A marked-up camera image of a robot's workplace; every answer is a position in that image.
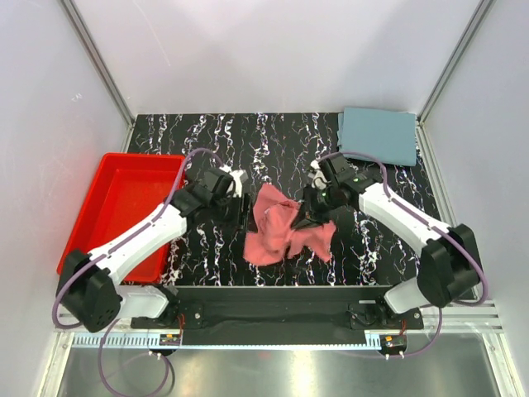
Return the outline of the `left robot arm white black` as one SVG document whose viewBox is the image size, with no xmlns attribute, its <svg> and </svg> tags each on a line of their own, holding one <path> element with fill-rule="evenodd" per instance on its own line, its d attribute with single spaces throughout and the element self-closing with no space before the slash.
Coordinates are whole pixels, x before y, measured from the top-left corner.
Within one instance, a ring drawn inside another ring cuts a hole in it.
<svg viewBox="0 0 529 397">
<path fill-rule="evenodd" d="M 124 285 L 123 280 L 147 257 L 185 236 L 207 220 L 243 228 L 250 212 L 244 184 L 248 174 L 228 166 L 170 193 L 155 211 L 107 244 L 88 253 L 71 251 L 65 258 L 55 307 L 63 306 L 89 332 L 114 321 L 169 328 L 179 316 L 178 291 L 160 284 Z"/>
</svg>

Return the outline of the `pink t shirt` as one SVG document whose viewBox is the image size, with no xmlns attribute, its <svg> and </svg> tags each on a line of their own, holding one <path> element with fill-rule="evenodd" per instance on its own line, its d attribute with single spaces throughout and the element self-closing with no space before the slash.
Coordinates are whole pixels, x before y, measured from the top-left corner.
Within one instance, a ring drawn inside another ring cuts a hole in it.
<svg viewBox="0 0 529 397">
<path fill-rule="evenodd" d="M 253 207 L 257 230 L 247 232 L 243 258 L 255 266 L 267 266 L 291 259 L 307 247 L 321 260 L 332 258 L 331 240 L 336 231 L 334 222 L 295 230 L 291 224 L 301 204 L 287 198 L 272 184 L 264 184 Z"/>
</svg>

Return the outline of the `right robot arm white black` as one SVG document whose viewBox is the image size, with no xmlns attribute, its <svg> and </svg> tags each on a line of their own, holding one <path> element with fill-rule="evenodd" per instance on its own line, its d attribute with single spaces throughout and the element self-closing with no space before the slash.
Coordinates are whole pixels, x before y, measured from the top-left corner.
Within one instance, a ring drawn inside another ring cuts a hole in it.
<svg viewBox="0 0 529 397">
<path fill-rule="evenodd" d="M 363 328 L 393 328 L 406 313 L 421 307 L 443 309 L 476 285 L 482 287 L 477 302 L 486 300 L 488 285 L 473 231 L 464 224 L 452 227 L 428 216 L 398 196 L 388 186 L 384 165 L 357 172 L 346 156 L 337 152 L 313 161 L 308 176 L 311 181 L 303 190 L 292 229 L 320 227 L 329 221 L 332 211 L 351 207 L 381 222 L 419 256 L 417 276 L 377 297 L 364 316 L 351 314 Z"/>
</svg>

